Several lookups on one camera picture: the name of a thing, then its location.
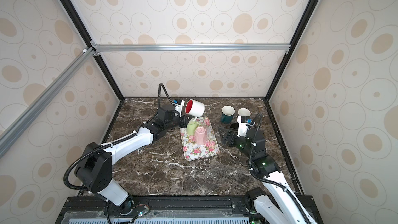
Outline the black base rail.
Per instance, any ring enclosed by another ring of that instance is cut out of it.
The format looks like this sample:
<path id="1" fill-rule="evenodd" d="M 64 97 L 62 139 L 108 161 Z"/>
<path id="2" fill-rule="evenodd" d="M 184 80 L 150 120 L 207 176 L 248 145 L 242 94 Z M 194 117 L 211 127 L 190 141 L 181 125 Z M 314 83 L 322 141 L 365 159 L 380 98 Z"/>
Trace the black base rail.
<path id="1" fill-rule="evenodd" d="M 96 197 L 71 197 L 57 224 L 266 224 L 251 214 L 244 196 L 139 196 L 126 216 Z"/>

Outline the floral rectangular tray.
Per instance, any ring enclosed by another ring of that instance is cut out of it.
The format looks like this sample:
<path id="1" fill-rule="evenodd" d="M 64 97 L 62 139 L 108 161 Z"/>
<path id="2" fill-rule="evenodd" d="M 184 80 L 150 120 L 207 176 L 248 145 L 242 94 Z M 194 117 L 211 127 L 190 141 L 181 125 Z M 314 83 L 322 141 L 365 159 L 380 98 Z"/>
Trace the floral rectangular tray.
<path id="1" fill-rule="evenodd" d="M 187 161 L 212 157 L 220 153 L 210 119 L 200 117 L 180 128 L 182 148 Z"/>

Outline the left black frame post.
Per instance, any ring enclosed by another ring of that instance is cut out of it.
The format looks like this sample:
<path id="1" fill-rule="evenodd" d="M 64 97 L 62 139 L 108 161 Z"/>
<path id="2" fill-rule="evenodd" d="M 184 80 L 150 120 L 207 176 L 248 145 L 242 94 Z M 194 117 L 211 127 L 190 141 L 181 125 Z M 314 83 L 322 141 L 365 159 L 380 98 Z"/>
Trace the left black frame post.
<path id="1" fill-rule="evenodd" d="M 73 3 L 71 0 L 59 0 L 61 2 L 61 5 L 65 9 L 66 13 L 68 14 L 69 18 L 71 19 L 72 23 L 74 24 L 74 27 L 78 31 L 79 35 L 83 39 L 84 43 L 86 44 L 87 47 L 93 48 L 95 51 L 94 59 L 101 69 L 102 73 L 104 74 L 107 82 L 111 86 L 113 92 L 116 94 L 116 97 L 118 98 L 119 101 L 124 100 L 124 96 L 119 89 L 119 87 L 116 84 L 116 81 L 114 80 L 113 76 L 110 73 L 110 70 L 108 69 L 107 65 L 104 62 L 104 59 L 101 57 L 100 53 L 94 48 L 92 44 L 92 38 L 83 23 L 79 13 L 77 12 L 76 8 L 74 7 Z"/>

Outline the black mug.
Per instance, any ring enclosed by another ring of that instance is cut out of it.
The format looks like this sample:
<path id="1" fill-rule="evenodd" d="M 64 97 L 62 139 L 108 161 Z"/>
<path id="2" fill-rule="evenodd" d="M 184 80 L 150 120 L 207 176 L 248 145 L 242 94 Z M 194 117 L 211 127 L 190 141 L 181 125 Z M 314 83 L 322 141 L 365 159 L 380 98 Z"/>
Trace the black mug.
<path id="1" fill-rule="evenodd" d="M 229 127 L 230 130 L 232 130 L 233 132 L 238 132 L 239 130 L 239 123 L 233 123 L 230 125 Z"/>

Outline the light green mug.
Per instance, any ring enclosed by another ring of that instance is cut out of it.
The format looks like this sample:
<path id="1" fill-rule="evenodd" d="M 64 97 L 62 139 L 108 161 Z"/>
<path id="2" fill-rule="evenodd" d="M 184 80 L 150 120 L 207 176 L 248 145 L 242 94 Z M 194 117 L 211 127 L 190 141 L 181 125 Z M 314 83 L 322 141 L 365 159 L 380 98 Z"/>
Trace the light green mug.
<path id="1" fill-rule="evenodd" d="M 200 126 L 201 126 L 200 123 L 196 119 L 190 120 L 186 127 L 186 133 L 189 136 L 194 136 L 196 129 Z"/>

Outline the dark teal mug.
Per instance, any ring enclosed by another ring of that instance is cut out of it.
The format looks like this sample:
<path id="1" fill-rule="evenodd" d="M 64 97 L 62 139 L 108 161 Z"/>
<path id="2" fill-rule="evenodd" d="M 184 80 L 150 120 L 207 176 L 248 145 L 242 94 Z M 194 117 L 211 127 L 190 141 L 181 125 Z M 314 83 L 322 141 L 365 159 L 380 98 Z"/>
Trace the dark teal mug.
<path id="1" fill-rule="evenodd" d="M 235 114 L 235 109 L 232 106 L 224 106 L 221 110 L 221 123 L 231 123 Z"/>

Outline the horizontal aluminium rail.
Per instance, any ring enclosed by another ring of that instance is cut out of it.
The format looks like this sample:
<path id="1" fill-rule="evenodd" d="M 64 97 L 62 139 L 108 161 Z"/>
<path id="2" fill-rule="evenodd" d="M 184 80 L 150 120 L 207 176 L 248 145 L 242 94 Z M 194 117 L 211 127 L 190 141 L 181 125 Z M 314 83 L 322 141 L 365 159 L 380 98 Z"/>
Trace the horizontal aluminium rail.
<path id="1" fill-rule="evenodd" d="M 156 52 L 156 51 L 264 51 L 290 49 L 287 43 L 270 44 L 158 44 L 158 45 L 99 45 L 94 48 L 99 52 Z"/>

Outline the grey mug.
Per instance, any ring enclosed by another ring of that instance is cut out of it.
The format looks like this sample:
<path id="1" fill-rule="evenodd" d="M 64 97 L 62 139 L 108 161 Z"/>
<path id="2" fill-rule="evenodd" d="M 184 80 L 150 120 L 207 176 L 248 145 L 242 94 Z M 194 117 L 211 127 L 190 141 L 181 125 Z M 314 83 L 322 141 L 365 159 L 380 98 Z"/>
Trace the grey mug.
<path id="1" fill-rule="evenodd" d="M 246 117 L 250 117 L 251 116 L 251 112 L 250 110 L 246 109 L 246 108 L 240 108 L 238 110 L 238 115 L 239 116 L 246 116 Z"/>

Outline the pink mug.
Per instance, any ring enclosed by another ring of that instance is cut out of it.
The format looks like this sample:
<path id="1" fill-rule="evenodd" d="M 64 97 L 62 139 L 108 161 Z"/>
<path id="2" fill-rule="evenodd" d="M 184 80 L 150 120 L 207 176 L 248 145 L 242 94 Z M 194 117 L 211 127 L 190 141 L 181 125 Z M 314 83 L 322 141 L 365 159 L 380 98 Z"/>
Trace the pink mug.
<path id="1" fill-rule="evenodd" d="M 207 129 L 205 127 L 200 126 L 196 129 L 194 141 L 198 145 L 205 145 L 207 142 Z"/>

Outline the black frame post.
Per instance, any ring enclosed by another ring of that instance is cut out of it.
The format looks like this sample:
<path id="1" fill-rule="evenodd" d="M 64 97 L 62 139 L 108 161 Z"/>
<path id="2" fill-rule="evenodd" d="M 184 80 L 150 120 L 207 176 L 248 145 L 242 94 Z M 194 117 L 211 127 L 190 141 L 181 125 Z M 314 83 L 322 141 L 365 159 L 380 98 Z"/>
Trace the black frame post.
<path id="1" fill-rule="evenodd" d="M 287 53 L 284 55 L 281 64 L 278 67 L 278 70 L 272 80 L 272 83 L 270 85 L 270 88 L 265 96 L 264 101 L 265 102 L 269 102 L 285 69 L 287 68 L 287 65 L 294 53 L 294 51 L 296 50 L 296 47 L 304 33 L 305 28 L 307 27 L 311 16 L 313 15 L 315 8 L 317 6 L 317 4 L 319 3 L 320 0 L 309 0 L 308 4 L 306 6 L 306 8 L 304 9 L 303 15 L 300 19 L 300 21 L 298 22 L 298 25 L 295 29 L 295 32 L 292 36 L 291 42 L 290 42 L 290 48 L 287 51 Z"/>
<path id="2" fill-rule="evenodd" d="M 93 48 L 95 51 L 94 59 L 101 69 L 102 73 L 104 74 L 107 82 L 111 86 L 113 92 L 116 94 L 116 97 L 118 98 L 119 101 L 124 100 L 124 96 L 119 89 L 119 87 L 116 84 L 116 81 L 114 80 L 113 76 L 110 73 L 110 70 L 108 69 L 107 65 L 104 62 L 104 59 L 101 57 L 100 53 L 94 48 L 92 44 L 92 38 L 83 23 L 79 13 L 77 12 L 76 8 L 74 7 L 73 3 L 71 0 L 59 0 L 61 2 L 61 5 L 65 9 L 66 13 L 68 14 L 69 18 L 71 19 L 72 23 L 74 24 L 74 27 L 78 31 L 79 35 L 83 39 L 84 43 L 86 44 L 87 47 Z"/>

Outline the white mug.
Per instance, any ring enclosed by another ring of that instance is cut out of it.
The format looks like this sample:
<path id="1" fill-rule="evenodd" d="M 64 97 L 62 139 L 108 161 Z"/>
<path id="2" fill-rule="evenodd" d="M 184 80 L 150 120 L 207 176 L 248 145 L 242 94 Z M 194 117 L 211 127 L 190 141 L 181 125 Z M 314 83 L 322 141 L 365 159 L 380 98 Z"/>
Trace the white mug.
<path id="1" fill-rule="evenodd" d="M 196 120 L 202 117 L 205 111 L 205 105 L 196 100 L 190 99 L 185 107 L 185 113 L 192 117 L 192 120 Z"/>

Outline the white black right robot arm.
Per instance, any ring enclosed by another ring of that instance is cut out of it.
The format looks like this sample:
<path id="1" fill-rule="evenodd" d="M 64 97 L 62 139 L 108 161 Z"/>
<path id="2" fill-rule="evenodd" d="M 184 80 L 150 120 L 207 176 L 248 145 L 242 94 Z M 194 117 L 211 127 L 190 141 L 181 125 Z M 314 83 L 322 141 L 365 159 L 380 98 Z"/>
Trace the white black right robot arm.
<path id="1" fill-rule="evenodd" d="M 248 170 L 271 194 L 255 188 L 246 192 L 245 205 L 249 213 L 260 214 L 270 224 L 315 224 L 316 220 L 305 209 L 277 162 L 266 151 L 263 131 L 250 128 L 245 134 L 238 130 L 220 128 L 223 144 L 234 146 L 248 158 Z"/>

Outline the slanted left aluminium rail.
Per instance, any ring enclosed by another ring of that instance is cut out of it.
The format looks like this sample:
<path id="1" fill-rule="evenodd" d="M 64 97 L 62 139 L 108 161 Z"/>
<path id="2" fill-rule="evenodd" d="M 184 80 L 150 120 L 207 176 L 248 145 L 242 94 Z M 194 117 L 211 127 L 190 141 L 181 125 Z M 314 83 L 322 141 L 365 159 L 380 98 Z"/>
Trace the slanted left aluminium rail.
<path id="1" fill-rule="evenodd" d="M 38 115 L 49 105 L 63 87 L 71 80 L 88 58 L 94 55 L 92 47 L 82 52 L 58 78 L 20 115 L 1 135 L 1 157 L 3 157 Z"/>

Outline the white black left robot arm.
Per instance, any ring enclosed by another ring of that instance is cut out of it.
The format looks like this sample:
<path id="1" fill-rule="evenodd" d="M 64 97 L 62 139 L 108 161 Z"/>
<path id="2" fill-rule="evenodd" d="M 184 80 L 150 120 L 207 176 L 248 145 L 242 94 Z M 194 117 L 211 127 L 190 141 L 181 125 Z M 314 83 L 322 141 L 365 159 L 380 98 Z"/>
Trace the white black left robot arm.
<path id="1" fill-rule="evenodd" d="M 65 171 L 63 181 L 74 190 L 90 191 L 100 199 L 111 202 L 123 215 L 133 208 L 133 198 L 112 176 L 113 165 L 135 150 L 149 145 L 168 130 L 186 128 L 189 121 L 203 115 L 191 113 L 192 105 L 186 105 L 186 112 L 176 104 L 158 107 L 154 117 L 143 123 L 138 130 L 113 142 L 97 145 L 90 143 L 84 154 Z"/>

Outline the right black frame post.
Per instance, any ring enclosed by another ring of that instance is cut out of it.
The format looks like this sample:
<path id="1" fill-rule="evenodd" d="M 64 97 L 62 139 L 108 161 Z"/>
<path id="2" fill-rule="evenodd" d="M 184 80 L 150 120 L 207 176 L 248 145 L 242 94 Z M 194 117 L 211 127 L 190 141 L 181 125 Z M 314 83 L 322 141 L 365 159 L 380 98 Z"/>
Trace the right black frame post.
<path id="1" fill-rule="evenodd" d="M 320 0 L 309 0 L 308 4 L 306 6 L 306 8 L 304 9 L 303 15 L 300 19 L 300 21 L 298 22 L 298 25 L 295 29 L 295 32 L 292 36 L 291 42 L 290 42 L 290 48 L 287 51 L 287 53 L 284 55 L 281 64 L 278 67 L 278 70 L 272 80 L 272 83 L 270 85 L 270 88 L 265 96 L 264 101 L 265 102 L 269 102 L 285 69 L 287 68 L 287 65 L 294 53 L 294 51 L 296 50 L 296 47 L 304 33 L 305 28 L 307 27 L 311 16 L 313 15 L 315 8 L 317 6 L 317 4 L 319 3 Z"/>

